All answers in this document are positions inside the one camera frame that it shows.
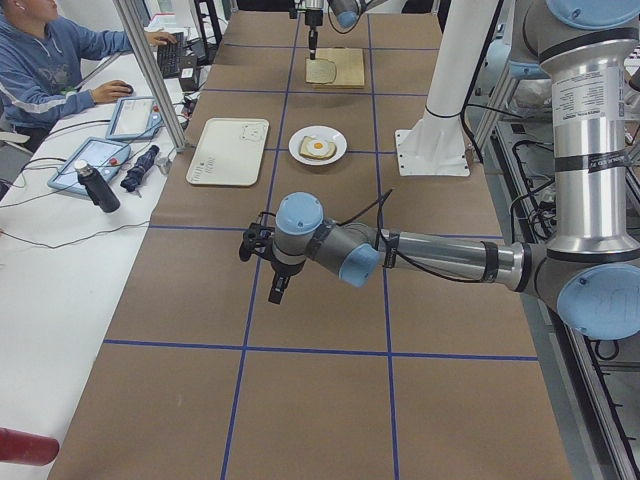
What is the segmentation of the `person's left hand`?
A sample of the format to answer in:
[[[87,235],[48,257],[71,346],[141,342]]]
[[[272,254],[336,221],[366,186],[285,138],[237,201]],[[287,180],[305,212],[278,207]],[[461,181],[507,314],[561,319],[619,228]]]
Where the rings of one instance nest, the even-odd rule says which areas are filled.
[[[161,46],[161,45],[177,43],[177,39],[173,34],[162,31],[162,30],[144,31],[144,34],[148,43],[153,46]]]

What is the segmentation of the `person's right hand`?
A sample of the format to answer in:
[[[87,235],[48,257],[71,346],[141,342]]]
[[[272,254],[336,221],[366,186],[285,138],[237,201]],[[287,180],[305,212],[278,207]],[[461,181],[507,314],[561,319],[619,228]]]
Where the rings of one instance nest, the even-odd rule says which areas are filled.
[[[91,96],[96,104],[113,103],[132,93],[133,87],[121,80],[109,81],[91,90]]]

